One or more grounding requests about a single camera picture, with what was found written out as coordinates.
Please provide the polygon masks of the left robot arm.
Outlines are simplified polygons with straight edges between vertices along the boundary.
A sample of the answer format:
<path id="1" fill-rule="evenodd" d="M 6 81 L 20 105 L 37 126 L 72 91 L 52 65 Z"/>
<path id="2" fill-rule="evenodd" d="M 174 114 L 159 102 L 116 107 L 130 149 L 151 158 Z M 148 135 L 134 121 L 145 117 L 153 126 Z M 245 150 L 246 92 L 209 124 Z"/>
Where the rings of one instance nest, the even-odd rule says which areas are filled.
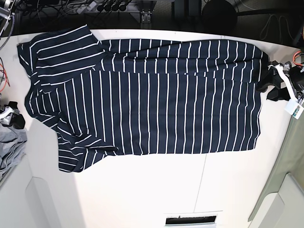
<path id="1" fill-rule="evenodd" d="M 256 90 L 263 93 L 269 86 L 273 89 L 268 93 L 267 99 L 271 101 L 296 98 L 301 105 L 304 104 L 304 52 L 294 53 L 292 61 L 279 63 L 271 61 L 267 71 L 257 84 Z"/>

